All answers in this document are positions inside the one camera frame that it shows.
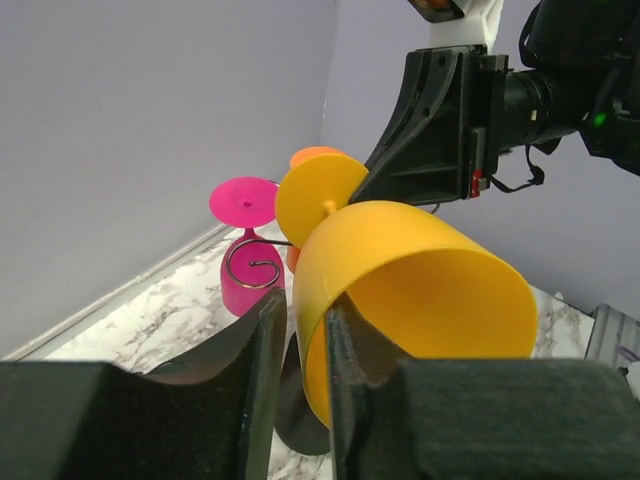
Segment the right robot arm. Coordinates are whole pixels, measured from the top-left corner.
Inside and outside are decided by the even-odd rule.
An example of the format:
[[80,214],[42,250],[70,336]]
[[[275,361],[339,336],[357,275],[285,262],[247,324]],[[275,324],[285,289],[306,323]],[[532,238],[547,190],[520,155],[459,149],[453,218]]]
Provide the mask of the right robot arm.
[[410,52],[389,123],[353,202],[475,198],[502,155],[553,153],[579,134],[593,157],[639,170],[639,5],[541,1],[518,40],[521,70],[493,47],[499,1],[416,1],[431,45]]

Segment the yellow wine glass front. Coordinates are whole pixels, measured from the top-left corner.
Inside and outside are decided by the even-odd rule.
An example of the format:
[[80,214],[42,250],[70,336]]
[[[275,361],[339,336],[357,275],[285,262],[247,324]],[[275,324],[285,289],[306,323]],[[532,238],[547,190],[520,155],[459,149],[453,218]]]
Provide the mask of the yellow wine glass front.
[[407,204],[350,198],[362,163],[329,147],[291,159],[275,200],[298,250],[294,268],[303,387],[329,419],[324,318],[347,296],[364,319],[418,358],[527,358],[538,313],[523,276],[436,216]]

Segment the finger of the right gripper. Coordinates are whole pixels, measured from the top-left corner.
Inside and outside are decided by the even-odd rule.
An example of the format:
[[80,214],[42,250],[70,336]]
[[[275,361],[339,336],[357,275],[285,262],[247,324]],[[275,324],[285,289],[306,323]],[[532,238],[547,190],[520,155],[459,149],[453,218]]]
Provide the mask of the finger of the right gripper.
[[389,200],[426,206],[466,199],[465,136],[480,45],[415,50],[406,55],[398,99],[365,162],[355,203]]

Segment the pink wine glass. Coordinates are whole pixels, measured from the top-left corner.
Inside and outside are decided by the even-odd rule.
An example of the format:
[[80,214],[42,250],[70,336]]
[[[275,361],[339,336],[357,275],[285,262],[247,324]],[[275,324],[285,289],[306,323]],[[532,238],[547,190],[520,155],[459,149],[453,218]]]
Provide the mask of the pink wine glass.
[[211,193],[209,208],[222,224],[242,234],[225,252],[220,287],[225,308],[243,316],[272,287],[285,287],[284,265],[275,243],[256,229],[275,220],[278,185],[270,180],[242,176],[229,179]]

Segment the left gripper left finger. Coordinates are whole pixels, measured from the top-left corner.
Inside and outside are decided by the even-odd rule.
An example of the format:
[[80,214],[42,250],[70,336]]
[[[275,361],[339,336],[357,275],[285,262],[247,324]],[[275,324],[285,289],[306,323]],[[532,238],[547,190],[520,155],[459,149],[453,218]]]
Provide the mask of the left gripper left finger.
[[218,340],[235,322],[145,374],[107,362],[3,363],[2,477],[265,478],[271,444],[260,470],[255,456],[214,462],[197,437],[218,405]]

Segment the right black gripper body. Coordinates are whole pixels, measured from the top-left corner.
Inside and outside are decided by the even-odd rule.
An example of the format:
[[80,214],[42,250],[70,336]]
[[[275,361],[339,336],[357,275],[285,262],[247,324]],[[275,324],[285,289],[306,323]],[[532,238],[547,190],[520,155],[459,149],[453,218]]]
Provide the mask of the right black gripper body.
[[472,58],[471,121],[475,142],[470,197],[477,198],[497,171],[508,56],[474,52]]

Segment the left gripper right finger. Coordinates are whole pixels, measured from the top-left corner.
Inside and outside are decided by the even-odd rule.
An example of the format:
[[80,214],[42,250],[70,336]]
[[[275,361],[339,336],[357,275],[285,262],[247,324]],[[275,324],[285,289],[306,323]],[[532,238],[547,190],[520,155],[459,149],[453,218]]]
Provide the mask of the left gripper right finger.
[[419,360],[351,303],[325,317],[337,479],[635,479],[639,402],[597,362]]

